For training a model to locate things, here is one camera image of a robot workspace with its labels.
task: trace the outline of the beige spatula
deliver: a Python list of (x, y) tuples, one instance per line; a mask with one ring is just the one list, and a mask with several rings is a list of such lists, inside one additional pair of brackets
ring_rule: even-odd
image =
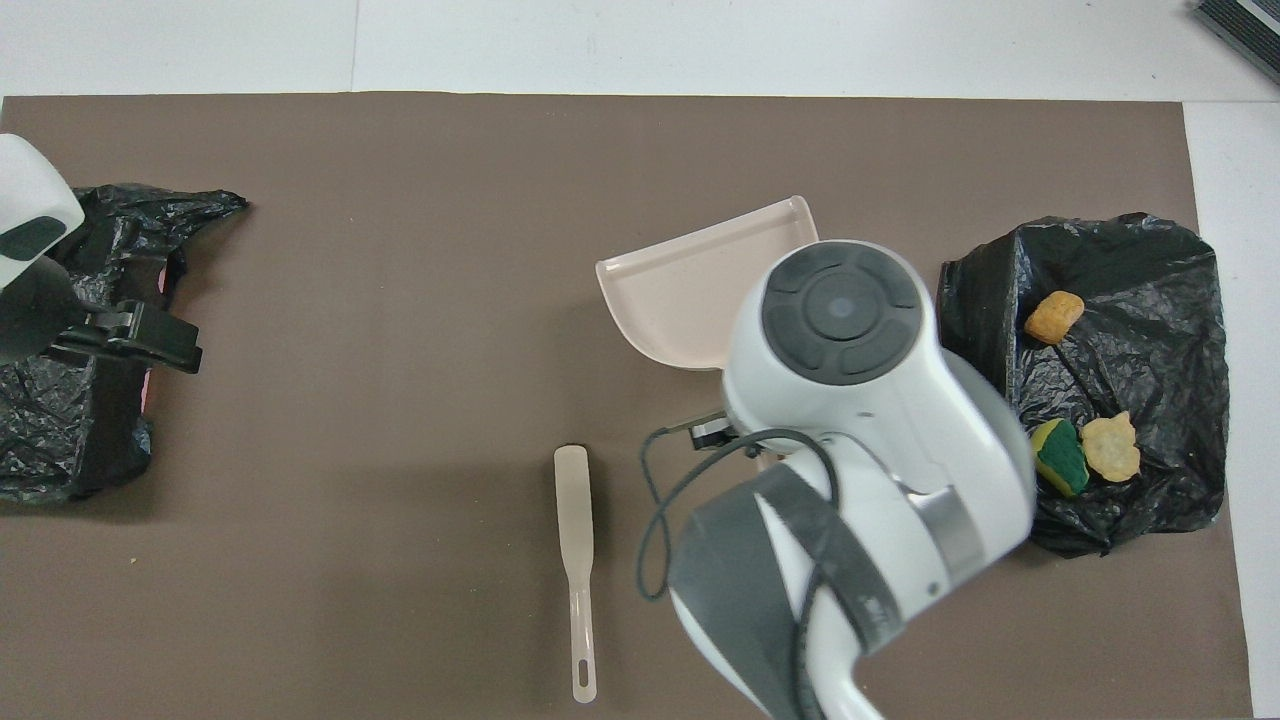
[(568, 577), (568, 618), (573, 655), (573, 700), (595, 700), (595, 641), (591, 635), (591, 483), (586, 448), (556, 450), (556, 510), (559, 515), (561, 559)]

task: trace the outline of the dustpan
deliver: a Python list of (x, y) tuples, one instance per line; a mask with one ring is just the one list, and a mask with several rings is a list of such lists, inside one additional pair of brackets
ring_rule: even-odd
[(742, 300), (782, 256), (818, 241), (804, 197), (595, 264), (613, 322), (664, 365), (723, 369)]

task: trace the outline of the black trash bag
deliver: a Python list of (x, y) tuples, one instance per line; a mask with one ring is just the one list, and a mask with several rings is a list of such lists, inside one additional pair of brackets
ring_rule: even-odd
[[(1084, 316), (1055, 346), (1023, 332), (1065, 290)], [(1204, 528), (1226, 486), (1228, 384), (1213, 250), (1147, 214), (1105, 222), (1044, 218), (961, 260), (938, 288), (942, 345), (1012, 404), (1028, 432), (1053, 418), (1076, 430), (1128, 410), (1142, 466), (1064, 498), (1037, 487), (1030, 539), (1062, 557), (1106, 555), (1143, 533)]]
[[(99, 305), (141, 300), (165, 310), (187, 268), (183, 243), (248, 206), (227, 191), (141, 184), (83, 188), (76, 197), (84, 224), (49, 252), (76, 292)], [(56, 352), (0, 366), (0, 498), (63, 503), (141, 475), (151, 462), (147, 372), (133, 360)]]

